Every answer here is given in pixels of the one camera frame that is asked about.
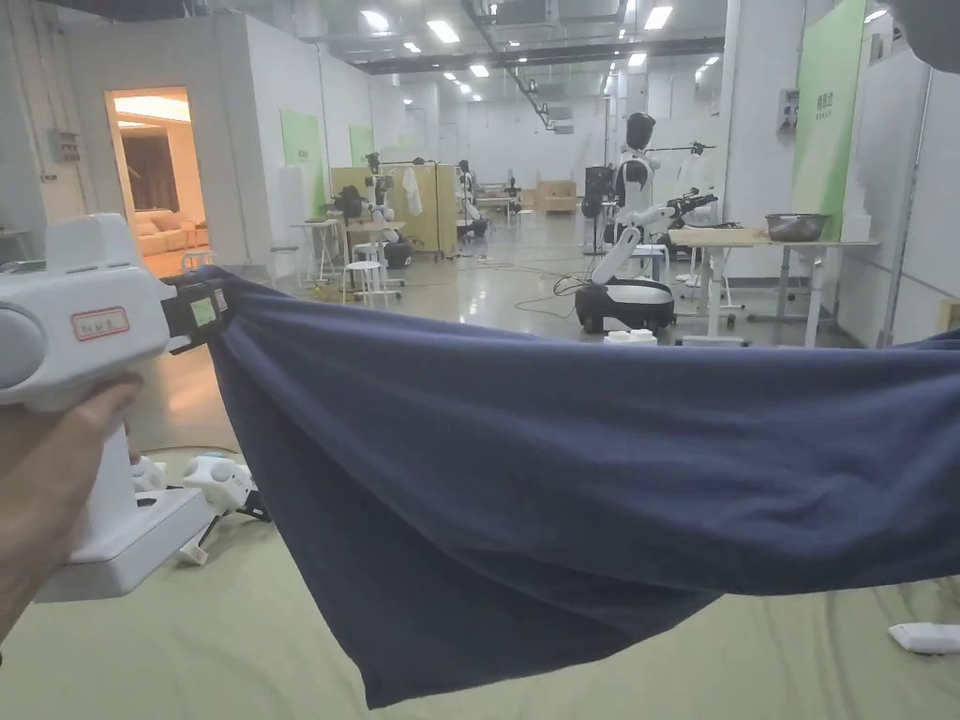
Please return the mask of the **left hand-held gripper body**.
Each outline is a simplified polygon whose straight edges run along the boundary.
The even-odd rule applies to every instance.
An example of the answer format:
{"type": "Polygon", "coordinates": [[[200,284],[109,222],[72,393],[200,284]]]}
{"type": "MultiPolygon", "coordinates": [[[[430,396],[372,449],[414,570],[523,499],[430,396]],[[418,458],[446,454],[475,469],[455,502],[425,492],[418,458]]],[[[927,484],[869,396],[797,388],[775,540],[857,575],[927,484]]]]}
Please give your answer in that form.
{"type": "MultiPolygon", "coordinates": [[[[2,276],[2,403],[63,411],[99,383],[168,353],[168,298],[175,294],[144,265],[122,216],[51,226],[44,267],[2,276]]],[[[200,490],[142,491],[138,475],[120,424],[104,443],[78,546],[39,602],[125,596],[210,522],[200,490]]]]}

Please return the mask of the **person's left hand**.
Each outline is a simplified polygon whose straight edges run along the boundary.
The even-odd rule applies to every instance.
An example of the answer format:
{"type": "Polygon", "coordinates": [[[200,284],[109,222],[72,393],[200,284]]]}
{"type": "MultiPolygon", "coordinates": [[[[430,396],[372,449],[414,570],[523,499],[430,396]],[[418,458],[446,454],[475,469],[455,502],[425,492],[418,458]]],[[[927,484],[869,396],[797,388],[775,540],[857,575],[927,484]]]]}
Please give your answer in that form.
{"type": "Polygon", "coordinates": [[[127,373],[74,408],[1,409],[1,636],[72,552],[103,446],[143,388],[127,373]]]}

